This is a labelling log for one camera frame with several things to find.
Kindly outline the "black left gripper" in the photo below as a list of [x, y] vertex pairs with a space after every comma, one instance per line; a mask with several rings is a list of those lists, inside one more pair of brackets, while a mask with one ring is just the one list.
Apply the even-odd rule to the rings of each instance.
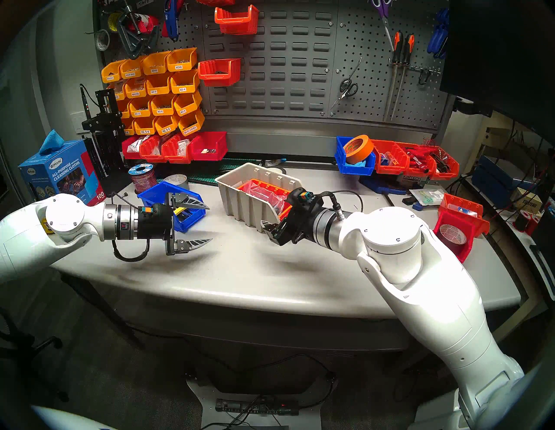
[[[174, 208], [171, 206], [172, 193], [167, 193], [164, 203], [155, 203], [151, 207], [140, 206], [138, 209], [138, 239], [160, 239], [165, 242], [167, 255], [195, 251], [212, 239], [175, 240]], [[175, 195], [176, 209], [209, 209], [201, 200], [189, 194]]]

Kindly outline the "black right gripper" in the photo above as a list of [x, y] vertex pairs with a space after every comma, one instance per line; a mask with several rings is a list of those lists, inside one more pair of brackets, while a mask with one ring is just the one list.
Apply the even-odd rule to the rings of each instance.
[[291, 206], [287, 217], [281, 223], [261, 220], [263, 231], [280, 246], [303, 239], [313, 241], [313, 223], [323, 210], [323, 197], [299, 187], [289, 193], [286, 202]]

